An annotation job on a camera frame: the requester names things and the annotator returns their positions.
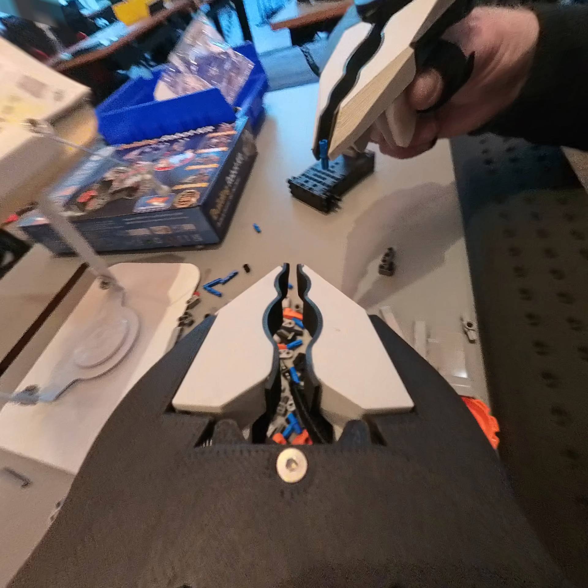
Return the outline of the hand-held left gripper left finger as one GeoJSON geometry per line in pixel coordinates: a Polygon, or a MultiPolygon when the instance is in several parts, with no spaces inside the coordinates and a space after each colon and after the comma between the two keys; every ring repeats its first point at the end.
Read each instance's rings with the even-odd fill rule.
{"type": "Polygon", "coordinates": [[[247,440],[264,438],[280,399],[279,349],[290,265],[284,263],[221,307],[178,387],[176,413],[231,420],[247,440]]]}

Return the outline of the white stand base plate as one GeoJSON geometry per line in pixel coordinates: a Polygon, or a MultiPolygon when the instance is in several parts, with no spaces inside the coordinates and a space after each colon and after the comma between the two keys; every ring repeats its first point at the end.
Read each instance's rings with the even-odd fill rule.
{"type": "Polygon", "coordinates": [[[111,272],[124,289],[127,336],[107,343],[115,303],[95,281],[17,390],[40,389],[34,405],[1,410],[1,450],[76,475],[100,431],[126,394],[165,355],[199,281],[187,263],[120,263],[111,272]]]}

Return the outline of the blue storage bin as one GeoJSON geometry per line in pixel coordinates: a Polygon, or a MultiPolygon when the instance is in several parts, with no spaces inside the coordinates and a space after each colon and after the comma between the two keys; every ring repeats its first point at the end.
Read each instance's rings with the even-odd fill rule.
{"type": "Polygon", "coordinates": [[[121,145],[247,117],[257,135],[266,116],[263,100],[269,89],[268,77],[252,42],[234,50],[254,64],[234,103],[228,103],[214,87],[155,100],[155,88],[165,69],[161,65],[152,70],[151,78],[130,80],[95,108],[99,133],[107,144],[121,145]]]}

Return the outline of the metal stand bracket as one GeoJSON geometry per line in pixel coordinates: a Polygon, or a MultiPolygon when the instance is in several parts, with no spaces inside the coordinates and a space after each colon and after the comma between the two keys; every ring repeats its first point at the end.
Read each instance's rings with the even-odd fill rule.
{"type": "Polygon", "coordinates": [[[40,403],[52,403],[57,400],[63,392],[64,388],[62,387],[41,389],[37,385],[31,385],[12,393],[1,392],[1,401],[22,406],[33,406],[40,403]]]}
{"type": "Polygon", "coordinates": [[[77,231],[76,227],[60,213],[59,208],[47,195],[41,197],[38,209],[61,239],[87,264],[102,289],[113,290],[117,293],[123,292],[122,285],[107,264],[93,250],[83,235],[77,231]]]}

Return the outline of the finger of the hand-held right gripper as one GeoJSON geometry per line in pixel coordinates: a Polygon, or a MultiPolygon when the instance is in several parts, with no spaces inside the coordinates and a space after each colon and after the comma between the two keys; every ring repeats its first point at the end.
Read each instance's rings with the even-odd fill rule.
{"type": "Polygon", "coordinates": [[[326,142],[328,151],[334,149],[333,135],[342,101],[380,47],[382,30],[383,24],[360,21],[346,28],[338,38],[320,74],[313,151],[320,151],[321,142],[326,142]]]}
{"type": "Polygon", "coordinates": [[[349,27],[327,60],[327,157],[359,146],[372,126],[406,148],[416,111],[406,89],[417,68],[440,49],[438,40],[459,20],[458,1],[357,1],[349,27]]]}

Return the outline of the person's right hand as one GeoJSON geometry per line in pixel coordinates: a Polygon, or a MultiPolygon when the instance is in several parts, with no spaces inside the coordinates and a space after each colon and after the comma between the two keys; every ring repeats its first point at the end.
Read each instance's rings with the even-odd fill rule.
{"type": "Polygon", "coordinates": [[[539,37],[539,21],[525,8],[480,6],[450,27],[445,40],[474,54],[467,83],[444,106],[419,114],[412,142],[401,148],[372,126],[369,142],[397,159],[413,158],[434,147],[440,138],[472,133],[507,109],[528,77],[539,37]]]}

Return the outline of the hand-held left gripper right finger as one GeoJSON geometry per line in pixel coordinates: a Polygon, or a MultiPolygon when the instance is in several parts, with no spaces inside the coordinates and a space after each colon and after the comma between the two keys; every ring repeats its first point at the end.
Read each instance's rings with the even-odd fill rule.
{"type": "Polygon", "coordinates": [[[414,408],[369,315],[309,266],[298,264],[305,349],[296,407],[313,440],[332,440],[348,422],[414,408]]]}

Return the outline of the clear plastic parts bag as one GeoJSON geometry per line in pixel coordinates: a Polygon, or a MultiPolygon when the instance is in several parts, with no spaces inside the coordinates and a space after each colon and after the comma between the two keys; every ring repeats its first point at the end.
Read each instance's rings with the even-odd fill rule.
{"type": "Polygon", "coordinates": [[[235,51],[198,11],[169,54],[153,98],[163,101],[216,88],[234,106],[253,69],[254,62],[235,51]]]}

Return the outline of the white stand base with arms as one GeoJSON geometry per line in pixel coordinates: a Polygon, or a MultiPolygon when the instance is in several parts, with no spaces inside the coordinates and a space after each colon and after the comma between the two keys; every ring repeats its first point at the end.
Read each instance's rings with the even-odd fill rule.
{"type": "MultiPolygon", "coordinates": [[[[98,137],[91,96],[56,120],[47,121],[59,136],[85,147],[98,137]]],[[[76,150],[32,134],[21,124],[1,132],[1,210],[7,211],[9,204],[23,199],[34,186],[64,171],[76,157],[76,150]]]]}

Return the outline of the blue robot kit box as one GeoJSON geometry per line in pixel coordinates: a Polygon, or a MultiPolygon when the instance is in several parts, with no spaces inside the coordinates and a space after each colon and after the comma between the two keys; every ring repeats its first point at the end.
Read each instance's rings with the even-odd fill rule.
{"type": "Polygon", "coordinates": [[[48,198],[100,253],[223,242],[258,155],[249,117],[103,148],[48,198]]]}

